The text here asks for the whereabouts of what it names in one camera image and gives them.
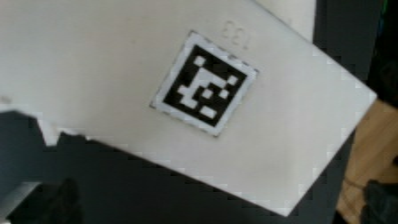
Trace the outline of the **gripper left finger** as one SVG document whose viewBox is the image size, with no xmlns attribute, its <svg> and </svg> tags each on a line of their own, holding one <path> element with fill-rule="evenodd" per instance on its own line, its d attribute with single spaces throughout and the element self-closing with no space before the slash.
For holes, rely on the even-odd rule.
<svg viewBox="0 0 398 224">
<path fill-rule="evenodd" d="M 0 224 L 83 224 L 78 184 L 22 182 L 0 199 Z"/>
</svg>

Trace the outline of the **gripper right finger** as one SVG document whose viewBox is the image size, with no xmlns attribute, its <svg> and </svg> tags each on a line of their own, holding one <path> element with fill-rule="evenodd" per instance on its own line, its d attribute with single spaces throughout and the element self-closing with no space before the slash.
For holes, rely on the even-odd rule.
<svg viewBox="0 0 398 224">
<path fill-rule="evenodd" d="M 398 183 L 369 180 L 362 193 L 360 224 L 398 224 Z"/>
</svg>

